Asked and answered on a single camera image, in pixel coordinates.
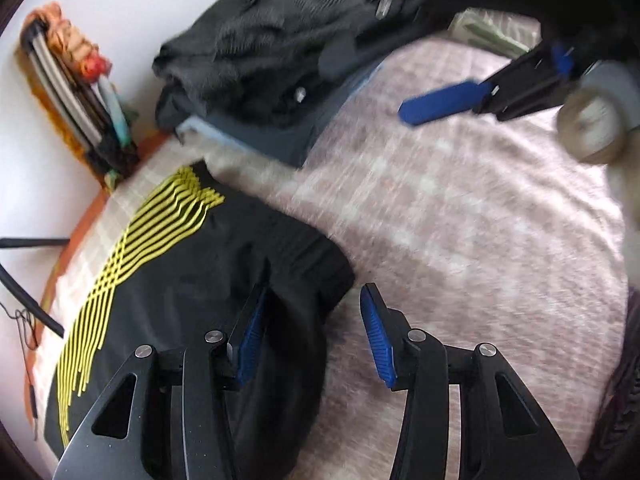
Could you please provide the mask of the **person right hand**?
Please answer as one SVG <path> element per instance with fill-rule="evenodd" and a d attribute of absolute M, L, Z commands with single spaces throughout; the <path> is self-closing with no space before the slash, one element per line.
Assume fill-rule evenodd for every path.
<path fill-rule="evenodd" d="M 556 140 L 576 162 L 605 166 L 625 220 L 639 227 L 639 64 L 601 61 L 555 118 Z"/>

